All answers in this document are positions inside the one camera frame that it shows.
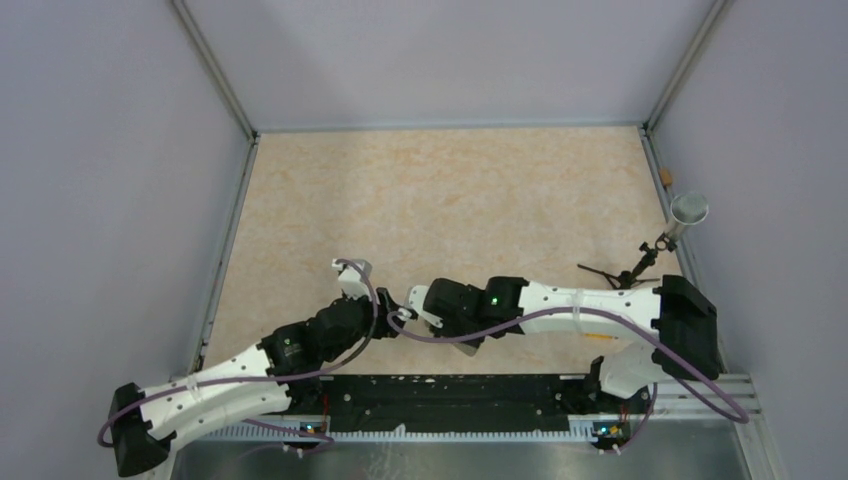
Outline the grey white remote control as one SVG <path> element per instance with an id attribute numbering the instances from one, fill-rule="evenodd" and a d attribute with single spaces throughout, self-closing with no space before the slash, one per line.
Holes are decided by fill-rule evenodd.
<path id="1" fill-rule="evenodd" d="M 478 352 L 482 343 L 482 339 L 474 339 L 463 342 L 456 342 L 454 343 L 454 346 L 463 354 L 469 357 L 473 357 Z"/>

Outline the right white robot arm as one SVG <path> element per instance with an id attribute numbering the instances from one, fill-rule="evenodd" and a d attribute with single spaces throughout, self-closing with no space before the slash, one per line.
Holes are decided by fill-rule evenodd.
<path id="1" fill-rule="evenodd" d="M 716 307 L 686 278 L 665 275 L 656 287 L 587 290 L 498 276 L 483 288 L 437 278 L 409 290 L 408 308 L 436 337 L 475 349 L 481 332 L 570 332 L 611 337 L 627 346 L 601 359 L 586 385 L 589 404 L 612 412 L 665 377 L 715 380 L 721 370 Z"/>

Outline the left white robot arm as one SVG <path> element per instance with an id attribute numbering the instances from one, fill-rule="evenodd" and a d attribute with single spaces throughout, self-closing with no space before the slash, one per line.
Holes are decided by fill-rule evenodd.
<path id="1" fill-rule="evenodd" d="M 370 342 L 397 336 L 403 322 L 418 316 L 384 288 L 344 294 L 209 368 L 160 386 L 116 388 L 98 443 L 112 450 L 119 477 L 134 478 L 163 469 L 177 451 L 217 428 L 290 408 L 308 413 L 319 404 L 320 377 Z"/>

